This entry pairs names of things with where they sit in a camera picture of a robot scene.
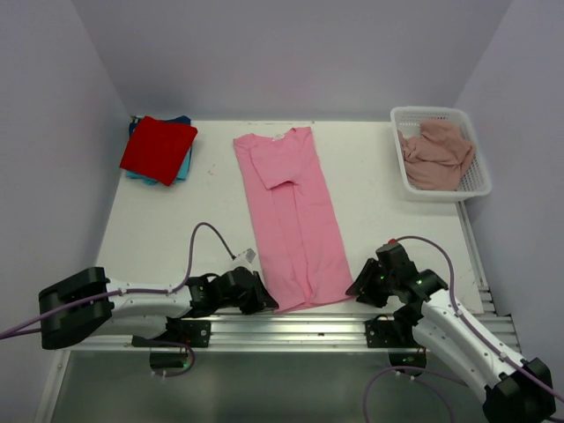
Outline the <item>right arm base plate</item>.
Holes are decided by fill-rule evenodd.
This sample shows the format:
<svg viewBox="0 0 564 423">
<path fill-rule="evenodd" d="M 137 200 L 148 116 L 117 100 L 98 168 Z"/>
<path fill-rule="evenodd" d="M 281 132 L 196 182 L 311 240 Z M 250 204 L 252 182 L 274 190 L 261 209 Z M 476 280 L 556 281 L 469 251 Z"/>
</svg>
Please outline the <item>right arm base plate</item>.
<svg viewBox="0 0 564 423">
<path fill-rule="evenodd" d="M 368 348 L 415 349 L 419 344 L 412 336 L 412 327 L 386 315 L 377 315 L 364 322 Z"/>
</svg>

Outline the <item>white plastic basket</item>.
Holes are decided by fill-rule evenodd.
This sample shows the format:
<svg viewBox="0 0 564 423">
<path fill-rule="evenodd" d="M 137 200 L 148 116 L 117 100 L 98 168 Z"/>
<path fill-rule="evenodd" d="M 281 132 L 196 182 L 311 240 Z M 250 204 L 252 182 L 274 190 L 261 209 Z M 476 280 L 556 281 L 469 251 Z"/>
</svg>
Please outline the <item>white plastic basket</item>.
<svg viewBox="0 0 564 423">
<path fill-rule="evenodd" d="M 454 123 L 461 135 L 472 141 L 477 151 L 469 169 L 464 173 L 455 190 L 426 190 L 413 185 L 407 177 L 399 132 L 403 136 L 413 137 L 419 134 L 420 123 L 427 119 L 441 120 Z M 487 171 L 486 163 L 479 150 L 479 141 L 471 123 L 470 117 L 457 108 L 407 106 L 395 107 L 390 111 L 390 120 L 397 151 L 397 161 L 404 187 L 404 196 L 410 201 L 456 203 L 464 200 L 483 197 L 490 194 L 492 183 Z"/>
</svg>

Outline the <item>beige t shirt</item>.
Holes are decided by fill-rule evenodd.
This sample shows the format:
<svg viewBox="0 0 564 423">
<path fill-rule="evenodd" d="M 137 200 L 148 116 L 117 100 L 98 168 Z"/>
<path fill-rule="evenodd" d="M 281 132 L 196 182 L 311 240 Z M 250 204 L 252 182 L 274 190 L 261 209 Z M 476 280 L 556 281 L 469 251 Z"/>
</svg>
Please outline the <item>beige t shirt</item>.
<svg viewBox="0 0 564 423">
<path fill-rule="evenodd" d="M 475 144 L 446 120 L 425 120 L 419 134 L 397 131 L 408 181 L 417 189 L 456 190 L 475 157 Z"/>
</svg>

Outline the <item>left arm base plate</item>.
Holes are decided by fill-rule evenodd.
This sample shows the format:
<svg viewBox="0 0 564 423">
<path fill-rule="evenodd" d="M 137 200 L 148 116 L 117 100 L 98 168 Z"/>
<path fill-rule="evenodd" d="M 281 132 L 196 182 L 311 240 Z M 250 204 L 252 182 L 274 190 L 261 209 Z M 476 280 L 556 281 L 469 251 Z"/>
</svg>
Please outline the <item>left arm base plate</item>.
<svg viewBox="0 0 564 423">
<path fill-rule="evenodd" d="M 131 344 L 134 347 L 180 344 L 192 348 L 207 348 L 212 333 L 211 328 L 211 323 L 206 320 L 169 320 L 163 334 L 151 339 L 134 336 Z"/>
</svg>

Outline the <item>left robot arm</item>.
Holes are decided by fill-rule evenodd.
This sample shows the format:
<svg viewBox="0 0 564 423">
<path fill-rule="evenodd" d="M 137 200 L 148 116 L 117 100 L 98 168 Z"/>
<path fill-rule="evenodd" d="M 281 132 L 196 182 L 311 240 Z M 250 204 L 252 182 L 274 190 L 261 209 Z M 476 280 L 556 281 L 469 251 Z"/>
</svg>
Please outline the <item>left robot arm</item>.
<svg viewBox="0 0 564 423">
<path fill-rule="evenodd" d="M 190 277 L 172 286 L 134 286 L 108 278 L 102 267 L 76 273 L 39 293 L 41 346 L 58 350 L 109 335 L 180 343 L 181 319 L 204 318 L 222 308 L 244 315 L 278 309 L 256 271 L 236 267 L 222 275 Z"/>
</svg>

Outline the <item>pink t shirt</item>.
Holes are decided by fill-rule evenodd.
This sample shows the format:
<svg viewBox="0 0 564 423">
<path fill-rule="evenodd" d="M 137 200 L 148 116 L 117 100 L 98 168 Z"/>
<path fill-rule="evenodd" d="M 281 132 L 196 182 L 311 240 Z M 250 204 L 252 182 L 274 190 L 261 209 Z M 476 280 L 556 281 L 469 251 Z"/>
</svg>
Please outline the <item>pink t shirt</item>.
<svg viewBox="0 0 564 423">
<path fill-rule="evenodd" d="M 279 311 L 348 300 L 353 279 L 312 130 L 247 134 L 234 153 L 264 283 Z"/>
</svg>

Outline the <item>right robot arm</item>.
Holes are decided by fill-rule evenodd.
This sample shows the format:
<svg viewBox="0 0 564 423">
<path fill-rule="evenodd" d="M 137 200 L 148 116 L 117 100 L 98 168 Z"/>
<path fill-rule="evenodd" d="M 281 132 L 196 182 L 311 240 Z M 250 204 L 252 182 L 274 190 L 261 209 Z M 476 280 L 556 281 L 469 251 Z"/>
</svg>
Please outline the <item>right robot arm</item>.
<svg viewBox="0 0 564 423">
<path fill-rule="evenodd" d="M 560 395 L 548 366 L 497 338 L 456 298 L 454 282 L 418 270 L 400 240 L 377 249 L 346 293 L 376 308 L 392 296 L 401 301 L 391 318 L 364 323 L 367 347 L 387 350 L 392 371 L 417 378 L 430 351 L 477 396 L 487 421 L 556 420 Z"/>
</svg>

